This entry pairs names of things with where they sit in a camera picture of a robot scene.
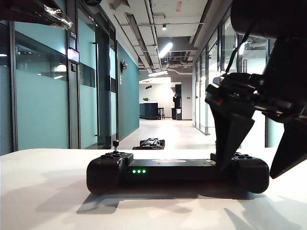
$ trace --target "cable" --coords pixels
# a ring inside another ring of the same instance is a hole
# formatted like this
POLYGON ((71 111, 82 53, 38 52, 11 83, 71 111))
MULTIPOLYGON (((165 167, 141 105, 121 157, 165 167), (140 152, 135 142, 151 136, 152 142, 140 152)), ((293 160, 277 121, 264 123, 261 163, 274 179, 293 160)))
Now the cable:
POLYGON ((234 49, 234 51, 232 52, 231 54, 231 57, 230 57, 230 60, 229 60, 229 63, 228 63, 228 66, 226 68, 226 73, 229 72, 231 66, 232 66, 232 63, 234 62, 234 59, 235 59, 235 56, 236 56, 236 53, 238 52, 238 50, 240 49, 241 45, 243 45, 247 39, 248 39, 248 36, 251 32, 251 30, 254 28, 255 24, 257 23, 257 20, 258 18, 260 17, 261 13, 259 13, 257 15, 257 17, 254 19, 254 21, 252 22, 252 24, 249 26, 248 30, 246 31, 245 35, 243 36, 243 39, 242 41, 238 44, 238 46, 234 49))

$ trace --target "controller grip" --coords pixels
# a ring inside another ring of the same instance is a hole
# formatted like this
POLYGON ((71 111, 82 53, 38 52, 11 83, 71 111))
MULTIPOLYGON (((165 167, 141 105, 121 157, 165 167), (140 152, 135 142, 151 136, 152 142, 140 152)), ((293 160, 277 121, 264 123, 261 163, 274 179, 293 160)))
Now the controller grip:
POLYGON ((102 159, 99 157, 92 160, 86 169, 88 190, 95 195, 100 195, 116 188, 121 178, 122 164, 122 158, 102 159))
POLYGON ((242 187, 252 193, 262 193, 270 181, 270 169, 266 162, 253 158, 236 162, 236 176, 242 187))

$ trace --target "black robotic claw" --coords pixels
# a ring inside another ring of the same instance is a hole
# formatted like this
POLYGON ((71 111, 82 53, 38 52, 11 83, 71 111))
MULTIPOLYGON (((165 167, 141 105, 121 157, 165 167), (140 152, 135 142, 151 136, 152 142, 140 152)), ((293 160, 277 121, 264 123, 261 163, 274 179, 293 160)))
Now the black robotic claw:
POLYGON ((248 35, 277 40, 262 75, 225 74, 220 85, 210 84, 206 90, 205 101, 215 121, 217 165, 221 170, 250 131, 255 110, 284 123, 270 172, 272 178, 307 159, 307 65, 301 61, 307 52, 307 32, 300 29, 306 11, 304 0, 291 6, 285 1, 261 0, 257 7, 253 1, 233 1, 233 28, 245 33, 241 44, 248 35))

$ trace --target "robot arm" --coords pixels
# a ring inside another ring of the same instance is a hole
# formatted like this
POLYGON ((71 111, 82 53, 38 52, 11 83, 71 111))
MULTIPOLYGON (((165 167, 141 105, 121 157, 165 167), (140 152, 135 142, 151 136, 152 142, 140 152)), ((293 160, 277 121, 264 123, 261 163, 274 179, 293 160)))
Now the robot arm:
POLYGON ((39 23, 70 29, 71 20, 54 0, 0 0, 0 20, 39 23))
POLYGON ((277 40, 262 75, 226 73, 221 84, 210 84, 206 90, 206 102, 216 126, 220 170, 227 166, 252 128, 255 110, 285 127, 272 163, 272 178, 307 159, 307 64, 304 61, 307 31, 303 26, 306 11, 304 0, 292 5, 278 0, 233 1, 232 25, 238 33, 245 33, 243 39, 255 35, 277 40))

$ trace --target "dark counter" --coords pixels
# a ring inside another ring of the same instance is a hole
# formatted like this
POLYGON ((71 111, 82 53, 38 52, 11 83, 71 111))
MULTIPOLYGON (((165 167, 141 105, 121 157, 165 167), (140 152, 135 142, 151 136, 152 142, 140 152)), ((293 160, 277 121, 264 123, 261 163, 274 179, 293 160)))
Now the dark counter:
POLYGON ((158 103, 140 103, 140 118, 147 120, 157 120, 158 103))

